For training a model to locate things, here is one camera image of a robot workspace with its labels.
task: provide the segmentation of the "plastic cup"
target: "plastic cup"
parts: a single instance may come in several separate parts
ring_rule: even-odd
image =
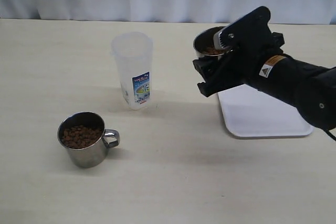
[[[127,104],[134,110],[147,106],[152,87],[152,39],[137,31],[121,34],[113,39],[111,50]]]

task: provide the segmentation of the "white table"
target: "white table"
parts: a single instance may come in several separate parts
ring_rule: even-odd
[[[192,43],[217,25],[0,20],[0,222],[335,223],[332,139],[233,139],[217,96],[200,94]],[[335,26],[271,28],[296,59],[336,65]],[[154,100],[140,111],[124,104],[110,56],[132,30],[154,39]],[[79,169],[56,132],[87,110],[121,144]]]

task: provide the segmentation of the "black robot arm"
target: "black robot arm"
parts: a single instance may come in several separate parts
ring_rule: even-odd
[[[221,57],[193,61],[206,97],[241,84],[249,85],[297,108],[312,126],[327,132],[336,127],[336,68],[293,59],[284,53],[280,33],[268,27],[270,11],[261,6],[213,34],[209,47]]]

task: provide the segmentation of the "white tray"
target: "white tray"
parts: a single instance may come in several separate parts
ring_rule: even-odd
[[[303,137],[313,127],[297,109],[247,85],[218,93],[226,128],[236,137]]]

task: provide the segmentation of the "metal cup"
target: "metal cup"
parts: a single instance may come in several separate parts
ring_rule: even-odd
[[[218,55],[207,55],[203,53],[208,47],[214,46],[214,35],[223,28],[224,26],[213,27],[203,31],[196,36],[196,38],[194,39],[194,49],[196,51],[196,56],[198,57],[198,59],[214,59],[215,57],[217,57],[217,59],[219,60],[225,54],[225,52]]]
[[[99,127],[103,129],[102,135],[92,145],[82,148],[73,149],[65,146],[62,142],[64,130],[83,125],[84,127]],[[119,132],[116,130],[105,129],[104,120],[93,112],[79,112],[66,118],[58,128],[58,141],[67,150],[73,163],[82,168],[90,168],[100,164],[107,156],[110,148],[116,147],[120,143]],[[105,138],[112,137],[113,142],[107,142]]]

